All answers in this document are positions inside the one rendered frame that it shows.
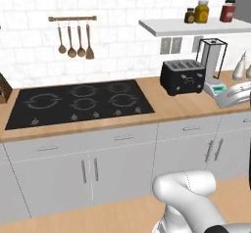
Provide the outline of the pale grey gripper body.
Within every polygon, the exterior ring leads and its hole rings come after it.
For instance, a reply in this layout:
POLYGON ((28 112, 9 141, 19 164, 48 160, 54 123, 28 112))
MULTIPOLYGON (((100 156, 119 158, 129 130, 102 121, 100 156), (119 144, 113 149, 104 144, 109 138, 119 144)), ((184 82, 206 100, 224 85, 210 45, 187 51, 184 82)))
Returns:
POLYGON ((219 108, 227 108, 250 101, 251 81, 235 84, 215 98, 219 108))

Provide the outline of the grey cabinet door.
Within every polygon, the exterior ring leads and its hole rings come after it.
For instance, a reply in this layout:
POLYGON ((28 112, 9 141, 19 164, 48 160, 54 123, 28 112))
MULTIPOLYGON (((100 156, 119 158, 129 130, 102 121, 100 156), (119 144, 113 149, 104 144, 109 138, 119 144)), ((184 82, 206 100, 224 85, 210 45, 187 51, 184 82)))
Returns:
POLYGON ((16 162, 13 168, 32 217, 93 205, 86 153, 16 162))
POLYGON ((216 179, 247 177, 250 143, 251 128, 218 133, 206 169, 210 170, 216 179), (214 161, 221 138, 224 138, 224 143, 218 159, 214 161))
POLYGON ((89 154, 95 205, 148 195, 152 179, 155 144, 146 143, 94 151, 89 154), (99 181, 95 180, 94 159, 99 181))
POLYGON ((157 141, 152 178, 182 170, 205 169, 205 155, 214 134, 157 141))

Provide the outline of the grey cabinet panel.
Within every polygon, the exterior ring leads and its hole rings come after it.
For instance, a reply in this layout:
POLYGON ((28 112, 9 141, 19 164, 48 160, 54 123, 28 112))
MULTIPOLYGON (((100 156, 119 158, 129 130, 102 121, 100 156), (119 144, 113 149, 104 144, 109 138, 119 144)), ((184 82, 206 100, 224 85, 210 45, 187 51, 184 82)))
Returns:
POLYGON ((0 143, 0 223, 29 218, 17 179, 0 143))

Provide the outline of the white and teal kitchen scale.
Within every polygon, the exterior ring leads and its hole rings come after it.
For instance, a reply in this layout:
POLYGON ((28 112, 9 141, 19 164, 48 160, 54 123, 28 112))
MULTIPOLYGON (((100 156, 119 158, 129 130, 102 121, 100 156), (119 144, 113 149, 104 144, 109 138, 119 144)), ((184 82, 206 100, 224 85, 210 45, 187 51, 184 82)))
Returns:
POLYGON ((212 78, 206 80, 204 83, 204 91, 209 94, 212 98, 226 91, 226 86, 221 83, 218 79, 212 78))

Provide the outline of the grey drawer front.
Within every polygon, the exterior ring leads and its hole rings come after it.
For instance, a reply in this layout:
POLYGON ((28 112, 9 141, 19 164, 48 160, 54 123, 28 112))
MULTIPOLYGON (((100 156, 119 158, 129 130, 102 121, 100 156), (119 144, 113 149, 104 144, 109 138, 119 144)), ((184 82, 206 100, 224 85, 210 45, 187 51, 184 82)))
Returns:
POLYGON ((157 140, 160 141, 215 133, 220 121, 220 116, 204 116, 160 122, 157 140))
POLYGON ((158 125, 153 123, 88 132, 86 147, 93 151, 154 142, 157 127, 158 125))
POLYGON ((28 139, 4 144, 12 162, 35 160, 85 151, 83 133, 28 139))
POLYGON ((245 129, 251 127, 251 122, 245 123, 245 118, 251 118, 251 112, 234 113, 223 115, 219 125, 219 132, 232 131, 237 129, 245 129))

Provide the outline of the red jar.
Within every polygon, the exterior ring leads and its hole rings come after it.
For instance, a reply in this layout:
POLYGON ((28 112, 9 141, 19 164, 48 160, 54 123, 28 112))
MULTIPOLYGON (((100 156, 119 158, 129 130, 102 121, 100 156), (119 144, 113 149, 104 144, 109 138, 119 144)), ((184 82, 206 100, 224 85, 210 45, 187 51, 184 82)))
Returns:
POLYGON ((230 23, 232 21, 233 14, 235 12, 235 1, 225 0, 223 4, 220 21, 223 23, 230 23))

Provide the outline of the wooden spatula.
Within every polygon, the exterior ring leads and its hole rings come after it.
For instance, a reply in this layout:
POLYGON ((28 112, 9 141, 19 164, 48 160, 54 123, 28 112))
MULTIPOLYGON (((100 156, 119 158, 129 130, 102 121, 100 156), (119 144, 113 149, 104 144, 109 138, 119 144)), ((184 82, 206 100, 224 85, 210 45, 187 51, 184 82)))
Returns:
POLYGON ((89 24, 86 24, 86 35, 87 35, 87 49, 86 49, 86 60, 92 60, 94 59, 94 52, 90 46, 90 28, 89 24))

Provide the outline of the black hob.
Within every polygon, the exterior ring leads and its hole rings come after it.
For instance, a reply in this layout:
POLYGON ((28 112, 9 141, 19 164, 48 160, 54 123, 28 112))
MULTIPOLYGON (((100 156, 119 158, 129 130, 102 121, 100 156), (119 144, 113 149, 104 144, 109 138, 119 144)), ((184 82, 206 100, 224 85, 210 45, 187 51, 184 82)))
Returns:
POLYGON ((153 114, 134 79, 22 89, 6 130, 153 114))

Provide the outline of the wooden ladle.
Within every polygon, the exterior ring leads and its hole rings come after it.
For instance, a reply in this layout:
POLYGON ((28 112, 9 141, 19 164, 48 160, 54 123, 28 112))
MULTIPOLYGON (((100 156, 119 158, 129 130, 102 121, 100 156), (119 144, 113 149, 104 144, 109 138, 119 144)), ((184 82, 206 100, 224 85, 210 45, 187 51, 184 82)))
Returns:
MULTIPOLYGON (((81 28, 80 26, 77 27, 77 34, 78 34, 78 41, 81 41, 81 28)), ((80 57, 84 57, 86 52, 85 50, 82 48, 82 44, 79 44, 79 48, 77 50, 77 54, 80 56, 80 57)))
MULTIPOLYGON (((70 26, 68 26, 68 36, 69 36, 69 41, 72 41, 72 31, 70 26)), ((70 44, 70 49, 68 50, 68 56, 71 58, 74 58, 76 56, 76 50, 73 48, 73 44, 70 44)))

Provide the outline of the small wooden spoon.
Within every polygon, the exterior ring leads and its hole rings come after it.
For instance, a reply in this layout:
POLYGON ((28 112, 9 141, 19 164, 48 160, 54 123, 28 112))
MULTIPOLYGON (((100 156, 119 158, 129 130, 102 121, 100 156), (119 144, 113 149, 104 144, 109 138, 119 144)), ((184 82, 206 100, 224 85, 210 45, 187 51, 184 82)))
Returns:
POLYGON ((61 54, 65 54, 67 49, 66 47, 63 45, 63 39, 62 39, 62 31, 61 31, 61 28, 58 27, 58 33, 59 33, 59 39, 60 39, 60 46, 59 46, 59 52, 61 54))

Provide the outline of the brown knife block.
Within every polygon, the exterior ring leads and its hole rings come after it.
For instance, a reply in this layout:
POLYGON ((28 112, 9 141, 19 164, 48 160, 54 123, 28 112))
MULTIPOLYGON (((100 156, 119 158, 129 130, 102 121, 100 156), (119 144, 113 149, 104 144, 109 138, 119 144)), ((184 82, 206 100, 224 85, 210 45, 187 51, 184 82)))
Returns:
POLYGON ((8 102, 12 91, 13 91, 13 88, 8 83, 8 81, 3 76, 3 74, 0 73, 0 104, 4 104, 8 102))

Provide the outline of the grey wall outlet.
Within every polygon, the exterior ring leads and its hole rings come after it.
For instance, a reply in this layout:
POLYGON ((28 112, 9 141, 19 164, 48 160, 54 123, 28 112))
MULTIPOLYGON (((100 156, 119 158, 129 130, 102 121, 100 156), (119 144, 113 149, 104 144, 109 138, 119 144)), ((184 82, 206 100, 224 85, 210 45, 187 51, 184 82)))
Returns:
POLYGON ((192 50, 191 50, 192 53, 196 53, 197 52, 198 47, 199 47, 199 42, 203 38, 204 37, 202 35, 194 36, 194 38, 193 38, 193 44, 192 44, 192 50))
POLYGON ((160 54, 167 55, 170 53, 172 39, 170 37, 163 37, 161 39, 160 54))
POLYGON ((172 54, 179 54, 181 49, 182 38, 181 37, 174 37, 172 41, 172 54))

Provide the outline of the white wall shelf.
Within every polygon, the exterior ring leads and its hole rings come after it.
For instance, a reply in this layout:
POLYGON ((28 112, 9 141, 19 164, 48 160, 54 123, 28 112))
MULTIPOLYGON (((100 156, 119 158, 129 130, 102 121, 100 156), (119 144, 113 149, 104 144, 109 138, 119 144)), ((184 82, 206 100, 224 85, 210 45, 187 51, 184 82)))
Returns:
POLYGON ((236 19, 231 23, 222 23, 217 18, 210 18, 206 23, 185 23, 182 19, 139 20, 138 23, 155 37, 251 32, 251 23, 236 19))

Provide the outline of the grey wall cabinet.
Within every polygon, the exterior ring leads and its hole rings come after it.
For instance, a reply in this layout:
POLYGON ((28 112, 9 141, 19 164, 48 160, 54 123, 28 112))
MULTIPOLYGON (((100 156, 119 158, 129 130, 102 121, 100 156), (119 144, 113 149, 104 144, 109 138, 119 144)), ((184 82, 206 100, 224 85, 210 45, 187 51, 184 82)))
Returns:
POLYGON ((251 0, 235 0, 234 17, 240 21, 251 23, 251 0))

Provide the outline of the wooden utensil rail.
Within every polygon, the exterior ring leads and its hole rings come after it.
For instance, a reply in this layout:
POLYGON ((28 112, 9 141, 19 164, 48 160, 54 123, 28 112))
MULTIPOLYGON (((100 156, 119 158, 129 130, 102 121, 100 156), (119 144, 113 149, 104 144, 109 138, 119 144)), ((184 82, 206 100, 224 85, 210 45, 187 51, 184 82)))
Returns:
POLYGON ((70 22, 70 21, 97 21, 97 16, 92 16, 92 17, 48 17, 48 22, 70 22))

